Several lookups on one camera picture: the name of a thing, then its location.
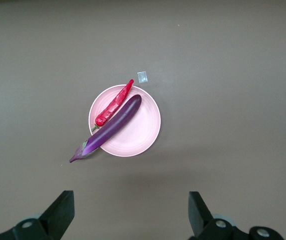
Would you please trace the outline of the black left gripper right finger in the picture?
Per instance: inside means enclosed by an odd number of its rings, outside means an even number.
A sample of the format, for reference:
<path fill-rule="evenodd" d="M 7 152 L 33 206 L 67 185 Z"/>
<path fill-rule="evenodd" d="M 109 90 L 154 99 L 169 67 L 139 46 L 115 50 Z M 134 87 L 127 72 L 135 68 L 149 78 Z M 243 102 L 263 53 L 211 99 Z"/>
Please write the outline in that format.
<path fill-rule="evenodd" d="M 254 226 L 245 233 L 223 218 L 214 218 L 197 191 L 189 192 L 188 218 L 193 231 L 192 240 L 282 240 L 275 230 Z"/>

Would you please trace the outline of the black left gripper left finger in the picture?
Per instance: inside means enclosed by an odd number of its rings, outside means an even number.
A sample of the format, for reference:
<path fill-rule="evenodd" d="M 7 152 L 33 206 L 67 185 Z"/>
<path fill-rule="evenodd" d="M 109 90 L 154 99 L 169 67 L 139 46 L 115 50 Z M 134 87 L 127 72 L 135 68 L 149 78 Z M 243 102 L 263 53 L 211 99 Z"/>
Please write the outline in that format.
<path fill-rule="evenodd" d="M 38 217 L 0 233 L 0 240 L 60 240 L 75 216 L 74 192 L 63 191 Z"/>

